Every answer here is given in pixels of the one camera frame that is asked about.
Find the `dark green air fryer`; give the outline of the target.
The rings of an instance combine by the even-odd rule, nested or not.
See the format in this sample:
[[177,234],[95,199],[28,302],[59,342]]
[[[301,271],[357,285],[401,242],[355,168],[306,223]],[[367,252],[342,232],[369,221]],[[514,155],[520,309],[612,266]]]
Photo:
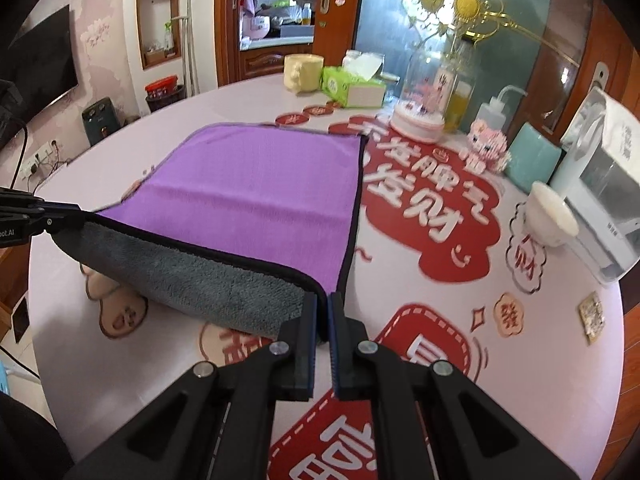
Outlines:
[[88,106],[81,113],[81,118],[91,146],[122,128],[110,98],[100,99]]

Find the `wall television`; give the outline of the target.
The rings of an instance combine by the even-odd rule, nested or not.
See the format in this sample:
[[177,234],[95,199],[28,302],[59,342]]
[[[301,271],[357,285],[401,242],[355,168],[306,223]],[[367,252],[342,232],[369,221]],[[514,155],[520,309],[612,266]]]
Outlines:
[[70,6],[63,6],[11,44],[1,60],[1,78],[17,88],[22,99],[10,110],[23,122],[30,122],[77,87]]

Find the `green tissue box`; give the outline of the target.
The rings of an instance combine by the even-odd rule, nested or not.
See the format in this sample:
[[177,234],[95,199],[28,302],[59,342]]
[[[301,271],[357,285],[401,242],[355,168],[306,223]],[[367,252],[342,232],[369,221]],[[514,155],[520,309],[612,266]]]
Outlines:
[[326,66],[321,73],[321,90],[343,108],[380,108],[386,84],[378,78],[383,58],[361,53],[346,65]]

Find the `blister pill pack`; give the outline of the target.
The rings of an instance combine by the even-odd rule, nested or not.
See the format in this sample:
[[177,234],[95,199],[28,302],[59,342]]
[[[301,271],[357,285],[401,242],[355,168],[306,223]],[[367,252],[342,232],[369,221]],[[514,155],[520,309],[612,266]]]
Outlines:
[[577,310],[588,344],[593,344],[601,335],[605,326],[603,307],[598,294],[592,292],[582,300]]

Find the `pink block pig figurine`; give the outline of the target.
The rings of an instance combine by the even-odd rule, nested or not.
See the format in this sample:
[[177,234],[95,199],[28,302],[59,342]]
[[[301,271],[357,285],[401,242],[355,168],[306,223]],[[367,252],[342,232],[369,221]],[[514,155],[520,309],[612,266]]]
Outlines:
[[490,128],[483,119],[474,120],[468,134],[465,169],[472,174],[502,174],[511,160],[508,141],[501,130]]

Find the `glass dome pink figurine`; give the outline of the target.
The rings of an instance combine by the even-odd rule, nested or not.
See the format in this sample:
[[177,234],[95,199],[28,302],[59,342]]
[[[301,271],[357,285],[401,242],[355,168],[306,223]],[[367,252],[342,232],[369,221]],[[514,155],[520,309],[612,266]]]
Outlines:
[[436,143],[445,131],[445,112],[457,70],[445,53],[422,47],[413,53],[390,126],[402,136]]

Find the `white small bowl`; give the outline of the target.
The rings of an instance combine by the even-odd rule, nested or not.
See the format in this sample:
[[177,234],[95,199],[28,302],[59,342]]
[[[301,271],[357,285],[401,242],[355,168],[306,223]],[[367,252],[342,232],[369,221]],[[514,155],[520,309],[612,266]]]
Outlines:
[[525,226],[538,244],[560,247],[575,238],[579,226],[570,207],[550,186],[535,181],[525,203]]

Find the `cream yellow mug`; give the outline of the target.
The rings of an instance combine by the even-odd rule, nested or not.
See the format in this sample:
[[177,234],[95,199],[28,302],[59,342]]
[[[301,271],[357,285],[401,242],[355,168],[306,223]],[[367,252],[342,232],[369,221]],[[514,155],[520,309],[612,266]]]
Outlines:
[[295,94],[315,92],[320,88],[324,57],[315,54],[289,54],[284,58],[283,82]]

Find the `purple and grey towel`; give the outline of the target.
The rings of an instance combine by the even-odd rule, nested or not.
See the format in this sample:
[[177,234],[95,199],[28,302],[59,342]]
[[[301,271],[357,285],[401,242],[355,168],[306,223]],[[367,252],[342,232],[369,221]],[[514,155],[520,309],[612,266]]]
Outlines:
[[276,336],[348,277],[358,226],[359,134],[253,124],[192,133],[120,202],[81,211],[52,240],[141,296],[253,335]]

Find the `teal ceramic canister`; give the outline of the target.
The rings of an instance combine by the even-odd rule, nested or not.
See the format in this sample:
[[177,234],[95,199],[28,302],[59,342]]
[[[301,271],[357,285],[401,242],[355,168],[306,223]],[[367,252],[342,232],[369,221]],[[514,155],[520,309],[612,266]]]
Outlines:
[[521,191],[528,194],[536,181],[548,183],[562,150],[526,122],[510,145],[511,159],[506,176]]

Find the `white squeeze bottle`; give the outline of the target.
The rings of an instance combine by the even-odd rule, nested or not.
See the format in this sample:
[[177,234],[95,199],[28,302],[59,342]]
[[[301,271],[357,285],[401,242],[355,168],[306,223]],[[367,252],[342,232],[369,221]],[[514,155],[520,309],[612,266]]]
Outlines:
[[484,129],[506,133],[506,97],[509,93],[519,96],[527,96],[528,92],[513,84],[503,87],[496,96],[492,96],[488,102],[480,104],[474,122],[470,127],[470,133],[479,133]]

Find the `glass sliding door gold ornament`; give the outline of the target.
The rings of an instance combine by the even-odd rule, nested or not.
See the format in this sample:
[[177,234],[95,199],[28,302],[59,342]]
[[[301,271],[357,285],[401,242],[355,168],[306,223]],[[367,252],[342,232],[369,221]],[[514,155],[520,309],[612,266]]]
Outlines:
[[472,77],[463,121],[511,87],[506,118],[555,129],[575,87],[593,0],[361,0],[355,46],[405,76],[413,54],[460,58]]

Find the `white water dispenser appliance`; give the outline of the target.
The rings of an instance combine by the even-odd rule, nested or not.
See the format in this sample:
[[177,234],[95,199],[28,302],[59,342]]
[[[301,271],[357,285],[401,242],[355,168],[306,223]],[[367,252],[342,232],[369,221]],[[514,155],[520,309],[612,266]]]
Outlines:
[[639,261],[639,121],[599,88],[589,91],[561,138],[550,181],[574,214],[570,248],[603,284]]

